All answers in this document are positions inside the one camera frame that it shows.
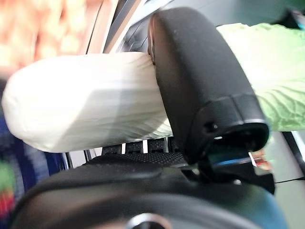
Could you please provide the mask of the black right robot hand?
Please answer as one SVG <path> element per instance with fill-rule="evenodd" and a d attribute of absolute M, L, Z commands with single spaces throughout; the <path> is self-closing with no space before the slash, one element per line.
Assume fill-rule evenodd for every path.
<path fill-rule="evenodd" d="M 155 13 L 148 31 L 180 155 L 106 155 L 59 172 L 26 193 L 11 227 L 287 228 L 273 175 L 249 156 L 265 146 L 269 126 L 220 33 L 190 8 Z"/>

